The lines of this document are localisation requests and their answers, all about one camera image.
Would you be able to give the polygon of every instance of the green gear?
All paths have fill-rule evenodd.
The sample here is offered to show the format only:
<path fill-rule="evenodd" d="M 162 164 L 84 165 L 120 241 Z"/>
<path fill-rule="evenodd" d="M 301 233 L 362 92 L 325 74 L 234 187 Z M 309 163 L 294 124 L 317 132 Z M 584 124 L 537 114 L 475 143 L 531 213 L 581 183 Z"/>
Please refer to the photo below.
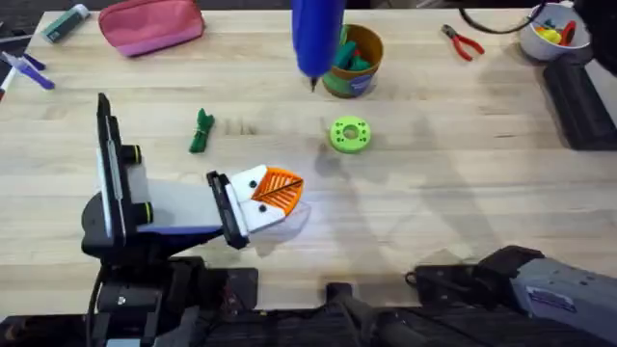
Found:
<path fill-rule="evenodd" d="M 341 117 L 330 127 L 332 147 L 343 153 L 357 153 L 370 142 L 370 126 L 354 116 Z"/>

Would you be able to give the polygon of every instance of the cup of markers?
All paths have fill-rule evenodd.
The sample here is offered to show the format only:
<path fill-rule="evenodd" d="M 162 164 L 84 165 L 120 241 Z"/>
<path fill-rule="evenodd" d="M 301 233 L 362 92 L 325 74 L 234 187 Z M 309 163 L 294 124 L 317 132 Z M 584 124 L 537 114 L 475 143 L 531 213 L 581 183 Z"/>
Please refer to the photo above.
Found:
<path fill-rule="evenodd" d="M 323 77 L 326 90 L 344 98 L 362 95 L 383 57 L 384 45 L 377 34 L 361 25 L 343 25 L 335 61 Z"/>

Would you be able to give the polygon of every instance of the red-handled pliers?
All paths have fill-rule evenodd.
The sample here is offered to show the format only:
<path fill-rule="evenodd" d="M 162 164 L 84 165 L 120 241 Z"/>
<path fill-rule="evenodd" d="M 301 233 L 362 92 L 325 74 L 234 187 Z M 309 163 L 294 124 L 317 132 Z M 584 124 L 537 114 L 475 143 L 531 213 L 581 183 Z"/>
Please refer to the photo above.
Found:
<path fill-rule="evenodd" d="M 484 54 L 484 48 L 482 48 L 480 43 L 458 34 L 451 26 L 444 24 L 442 31 L 452 40 L 452 43 L 454 43 L 454 49 L 456 49 L 456 52 L 466 61 L 470 62 L 472 57 L 465 50 L 463 50 L 461 42 L 470 45 L 478 51 L 478 53 Z"/>

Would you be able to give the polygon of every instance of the green marker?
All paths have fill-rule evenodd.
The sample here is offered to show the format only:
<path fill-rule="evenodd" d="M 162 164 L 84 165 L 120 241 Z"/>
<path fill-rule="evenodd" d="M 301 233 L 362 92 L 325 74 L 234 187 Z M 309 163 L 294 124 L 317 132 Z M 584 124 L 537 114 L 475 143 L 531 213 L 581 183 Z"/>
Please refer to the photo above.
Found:
<path fill-rule="evenodd" d="M 90 12 L 84 5 L 77 4 L 61 15 L 60 18 L 49 24 L 40 34 L 47 42 L 56 43 L 66 37 L 79 24 L 83 23 L 89 15 Z"/>

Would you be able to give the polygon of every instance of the pink pouch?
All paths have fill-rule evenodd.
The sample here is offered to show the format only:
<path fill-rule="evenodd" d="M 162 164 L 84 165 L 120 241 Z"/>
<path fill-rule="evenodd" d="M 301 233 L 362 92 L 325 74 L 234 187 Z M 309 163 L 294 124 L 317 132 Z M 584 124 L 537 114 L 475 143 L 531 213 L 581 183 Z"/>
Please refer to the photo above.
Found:
<path fill-rule="evenodd" d="M 194 0 L 128 0 L 103 10 L 98 25 L 127 57 L 198 38 L 205 26 Z"/>

